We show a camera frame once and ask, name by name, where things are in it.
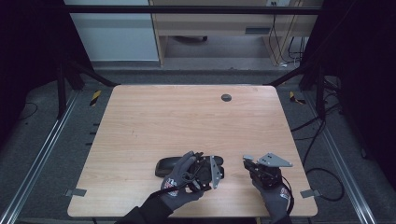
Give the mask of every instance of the sleeve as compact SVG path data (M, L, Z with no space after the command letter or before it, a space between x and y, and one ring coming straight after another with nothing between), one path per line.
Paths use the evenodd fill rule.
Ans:
M135 207L115 224L155 224L164 222L173 211L160 197L145 201L141 207Z
M274 224L292 224L292 222L291 222L289 215L286 215L285 217L282 217L282 219L275 222Z

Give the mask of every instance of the glove logo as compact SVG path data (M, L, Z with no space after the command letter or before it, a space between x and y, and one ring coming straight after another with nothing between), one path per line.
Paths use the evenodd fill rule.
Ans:
M166 180L166 182L163 184L163 188L164 189L169 189L169 188L172 188L172 187L175 187L175 186L177 186L177 182L174 179L171 179L171 178L168 178ZM176 197L177 193L178 193L178 190L168 192L168 194L170 196L173 196L173 197Z
M289 191L286 190L285 188L282 188L282 190L280 191L280 197L288 200L290 198Z

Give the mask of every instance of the glove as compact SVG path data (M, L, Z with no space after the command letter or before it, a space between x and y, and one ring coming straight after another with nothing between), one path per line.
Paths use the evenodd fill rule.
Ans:
M252 184L259 190L265 202L265 207L275 223L287 215L290 193L282 185L275 189L263 189L254 180Z
M169 189L174 186L182 186L185 184L182 176L190 166L195 162L196 158L193 156L194 153L192 151L186 153L180 160L176 163L171 174L167 175L163 179L163 183L161 184L161 189ZM170 208L172 211L175 211L179 207L183 206L185 203L189 203L192 201L197 201L204 195L203 191L191 192L188 193L186 188L182 187L179 190L170 191L161 196L163 202Z

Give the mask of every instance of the hand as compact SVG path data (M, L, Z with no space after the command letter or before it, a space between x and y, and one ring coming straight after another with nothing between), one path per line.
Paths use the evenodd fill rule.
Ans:
M186 173L190 166L195 162L196 158L193 155L194 153L190 151L180 158L180 160L176 163L172 173L163 179L161 189L169 189L173 186L182 186L185 184L182 175ZM203 195L203 191L188 193L186 188L182 187L179 190L165 193L161 196L161 199L170 209L175 211L185 203L197 201Z
M290 193L285 187L280 185L275 189L263 189L254 180L252 180L252 184L262 195L265 207L273 222L277 222L287 215Z

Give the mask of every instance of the power outlet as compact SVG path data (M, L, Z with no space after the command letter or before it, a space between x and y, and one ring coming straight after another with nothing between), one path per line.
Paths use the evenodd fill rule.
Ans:
M268 0L267 7L288 7L290 0Z

